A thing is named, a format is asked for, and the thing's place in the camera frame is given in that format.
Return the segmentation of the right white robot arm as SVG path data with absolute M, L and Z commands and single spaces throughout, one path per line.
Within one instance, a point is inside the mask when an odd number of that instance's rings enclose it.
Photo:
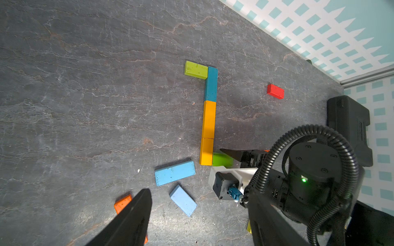
M 364 168 L 349 141 L 319 125 L 296 127 L 269 151 L 223 152 L 239 169 L 213 169 L 220 200 L 248 210 L 257 246 L 391 246 L 394 218 L 358 201 Z

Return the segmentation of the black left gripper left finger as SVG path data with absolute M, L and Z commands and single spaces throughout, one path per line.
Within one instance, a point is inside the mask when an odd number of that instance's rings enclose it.
M 149 189 L 142 189 L 89 246 L 143 246 L 152 207 Z

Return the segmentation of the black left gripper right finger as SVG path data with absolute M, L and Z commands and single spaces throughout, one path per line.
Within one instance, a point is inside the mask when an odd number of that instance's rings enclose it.
M 307 246 L 260 192 L 249 195 L 248 214 L 255 246 Z

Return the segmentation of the yellow-orange short block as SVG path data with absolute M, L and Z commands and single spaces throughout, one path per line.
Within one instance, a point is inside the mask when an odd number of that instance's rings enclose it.
M 202 166 L 212 166 L 213 157 L 213 143 L 212 138 L 202 138 L 200 147 L 200 160 L 199 163 Z

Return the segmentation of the lime green short block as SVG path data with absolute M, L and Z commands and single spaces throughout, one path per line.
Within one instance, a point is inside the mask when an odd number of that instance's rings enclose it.
M 184 74 L 206 80 L 208 78 L 208 67 L 187 60 L 185 63 Z

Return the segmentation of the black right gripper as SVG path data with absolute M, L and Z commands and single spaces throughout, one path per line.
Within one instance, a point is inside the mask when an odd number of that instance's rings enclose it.
M 259 168 L 268 155 L 267 150 L 231 150 L 220 149 L 221 152 L 241 163 L 240 168 Z

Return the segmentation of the teal long block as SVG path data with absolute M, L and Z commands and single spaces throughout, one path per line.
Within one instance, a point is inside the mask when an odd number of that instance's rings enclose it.
M 205 81 L 205 101 L 217 100 L 217 89 L 218 89 L 218 69 L 214 67 L 208 67 L 208 77 Z

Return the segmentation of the light blue short block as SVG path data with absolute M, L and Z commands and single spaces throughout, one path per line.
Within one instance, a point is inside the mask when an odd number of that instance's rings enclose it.
M 170 198 L 188 217 L 190 217 L 197 208 L 196 202 L 180 185 L 177 185 L 173 189 L 170 193 Z

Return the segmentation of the orange long block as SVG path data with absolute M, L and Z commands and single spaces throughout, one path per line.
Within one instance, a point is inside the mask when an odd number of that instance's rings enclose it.
M 114 205 L 121 224 L 117 229 L 120 242 L 117 246 L 144 246 L 148 242 L 147 227 L 150 217 L 151 200 L 138 194 L 121 198 Z

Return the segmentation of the light blue long block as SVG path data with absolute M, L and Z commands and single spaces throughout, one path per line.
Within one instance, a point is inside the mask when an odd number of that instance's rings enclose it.
M 196 174 L 194 161 L 183 162 L 155 171 L 156 185 L 163 186 L 165 184 L 178 181 Z

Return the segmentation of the yellow-orange long block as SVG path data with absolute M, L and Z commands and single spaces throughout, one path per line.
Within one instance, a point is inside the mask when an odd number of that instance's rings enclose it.
M 204 101 L 202 137 L 214 139 L 216 102 Z

